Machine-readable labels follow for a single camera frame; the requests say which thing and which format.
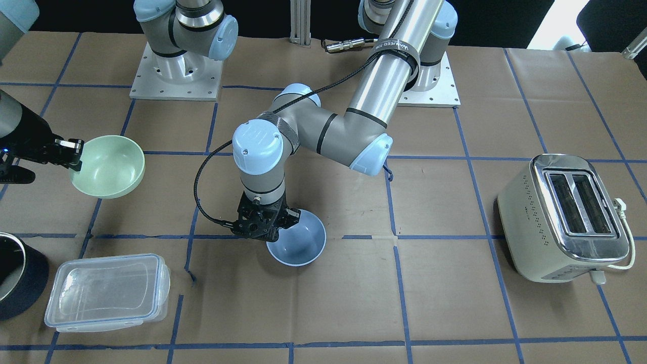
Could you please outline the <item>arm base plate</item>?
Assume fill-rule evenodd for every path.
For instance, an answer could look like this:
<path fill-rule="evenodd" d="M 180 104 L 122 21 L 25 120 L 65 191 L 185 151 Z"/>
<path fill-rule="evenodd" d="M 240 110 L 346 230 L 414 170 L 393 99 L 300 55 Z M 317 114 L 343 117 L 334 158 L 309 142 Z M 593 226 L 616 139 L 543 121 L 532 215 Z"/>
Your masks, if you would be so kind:
<path fill-rule="evenodd" d="M 447 53 L 439 64 L 423 66 L 417 82 L 403 92 L 398 101 L 398 106 L 402 107 L 455 108 L 460 105 Z"/>
<path fill-rule="evenodd" d="M 215 102 L 223 64 L 192 52 L 165 58 L 146 44 L 129 96 L 150 101 Z"/>

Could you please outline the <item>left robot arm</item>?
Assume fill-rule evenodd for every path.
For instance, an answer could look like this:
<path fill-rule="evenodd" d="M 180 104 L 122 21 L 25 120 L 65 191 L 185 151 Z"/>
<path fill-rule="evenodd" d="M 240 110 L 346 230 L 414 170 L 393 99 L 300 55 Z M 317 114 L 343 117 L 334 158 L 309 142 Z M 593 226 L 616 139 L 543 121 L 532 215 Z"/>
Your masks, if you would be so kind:
<path fill-rule="evenodd" d="M 304 219 L 285 198 L 284 165 L 299 147 L 374 176 L 393 139 L 386 129 L 403 92 L 431 76 L 454 35 L 458 15 L 446 1 L 362 1 L 362 28 L 379 38 L 356 73 L 358 88 L 342 114 L 321 107 L 319 90 L 287 86 L 270 109 L 238 126 L 231 145 L 244 187 L 235 235 L 276 242 Z"/>

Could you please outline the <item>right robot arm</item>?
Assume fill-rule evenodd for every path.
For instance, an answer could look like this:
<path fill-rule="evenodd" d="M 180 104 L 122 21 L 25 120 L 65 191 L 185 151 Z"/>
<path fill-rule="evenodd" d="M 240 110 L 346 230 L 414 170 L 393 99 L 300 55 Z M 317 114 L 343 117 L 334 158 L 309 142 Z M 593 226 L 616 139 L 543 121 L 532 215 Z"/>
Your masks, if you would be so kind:
<path fill-rule="evenodd" d="M 26 34 L 39 17 L 35 1 L 1 2 L 1 58 Z M 81 171 L 84 141 L 65 140 L 51 131 L 38 114 L 21 104 L 4 90 L 1 92 L 1 182 L 31 184 L 35 173 L 13 164 L 15 158 L 40 164 L 57 164 Z"/>

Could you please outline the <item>rear left robot arm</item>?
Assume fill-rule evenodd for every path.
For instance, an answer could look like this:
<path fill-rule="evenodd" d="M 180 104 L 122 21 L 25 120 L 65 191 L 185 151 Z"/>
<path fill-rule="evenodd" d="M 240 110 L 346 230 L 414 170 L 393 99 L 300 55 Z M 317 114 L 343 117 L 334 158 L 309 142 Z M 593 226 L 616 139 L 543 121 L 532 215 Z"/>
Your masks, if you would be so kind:
<path fill-rule="evenodd" d="M 158 101 L 217 101 L 223 62 L 235 48 L 236 19 L 220 1 L 136 1 L 137 21 L 147 45 L 130 97 Z M 285 196 L 272 203 L 242 196 L 238 219 L 207 219 L 235 235 L 277 242 L 279 232 L 294 226 L 300 211 Z"/>

